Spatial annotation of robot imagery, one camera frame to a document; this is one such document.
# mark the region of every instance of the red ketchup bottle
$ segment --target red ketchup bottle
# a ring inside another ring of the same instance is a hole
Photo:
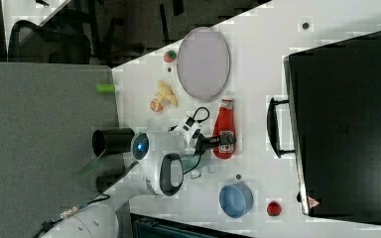
[[[233,122],[233,99],[223,98],[212,136],[232,135],[236,138]],[[230,159],[235,151],[235,145],[219,146],[214,148],[214,154],[223,160]]]

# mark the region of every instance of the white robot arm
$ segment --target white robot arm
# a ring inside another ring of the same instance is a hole
[[[34,238],[43,232],[47,232],[43,238],[116,238],[119,227],[115,211],[130,198],[176,194],[184,180],[183,158],[200,156],[218,145],[234,144],[234,138],[228,136],[204,138],[199,133],[201,120],[194,116],[184,118],[169,132],[135,135],[131,142],[135,162],[125,176],[92,202],[43,223],[43,229]]]

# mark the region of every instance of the warning label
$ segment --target warning label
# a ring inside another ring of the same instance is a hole
[[[309,208],[315,208],[320,205],[320,202],[316,201],[315,199],[308,196],[308,202],[309,202]]]

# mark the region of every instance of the blue cup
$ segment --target blue cup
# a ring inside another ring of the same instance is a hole
[[[239,218],[252,208],[252,192],[243,182],[227,185],[219,193],[219,203],[225,214]]]

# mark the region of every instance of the small red object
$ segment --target small red object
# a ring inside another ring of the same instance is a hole
[[[165,53],[163,60],[165,62],[173,62],[174,60],[176,60],[177,57],[178,56],[177,56],[176,52],[173,50],[170,50],[170,51]]]
[[[222,99],[221,107],[215,122],[212,136],[228,134],[236,138],[233,122],[233,99]],[[214,154],[223,160],[230,159],[235,151],[234,145],[225,145],[214,148]]]
[[[271,201],[267,207],[267,212],[270,216],[279,216],[281,210],[281,205],[277,201]]]

